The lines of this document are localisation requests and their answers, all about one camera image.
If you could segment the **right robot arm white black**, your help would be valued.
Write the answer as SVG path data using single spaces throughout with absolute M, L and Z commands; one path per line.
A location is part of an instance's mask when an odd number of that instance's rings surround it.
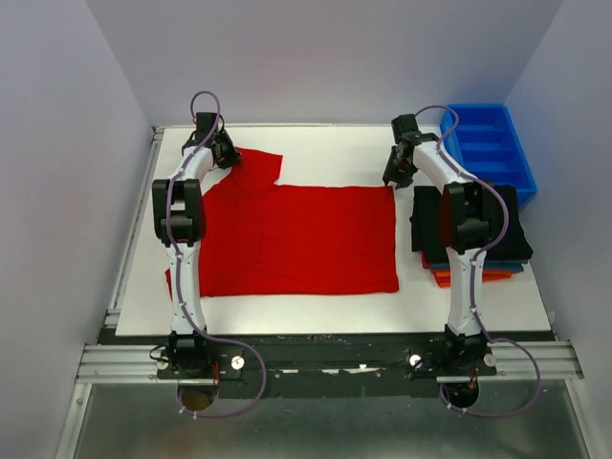
M 414 114 L 396 117 L 391 127 L 395 144 L 383 182 L 407 187 L 421 171 L 441 195 L 437 230 L 450 267 L 450 309 L 439 362 L 459 375 L 487 353 L 479 303 L 487 245 L 495 231 L 493 208 L 499 201 L 487 183 L 479 183 L 450 157 L 442 140 L 420 130 Z

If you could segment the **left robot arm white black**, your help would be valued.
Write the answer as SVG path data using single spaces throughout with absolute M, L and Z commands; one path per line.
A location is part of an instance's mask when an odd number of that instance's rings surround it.
M 182 148 L 182 159 L 166 179 L 152 183 L 154 231 L 169 263 L 173 302 L 171 331 L 165 347 L 168 369 L 192 378 L 206 375 L 212 355 L 202 334 L 207 329 L 201 308 L 199 253 L 207 231 L 201 184 L 214 167 L 229 168 L 240 154 L 219 113 L 199 112 L 195 129 Z

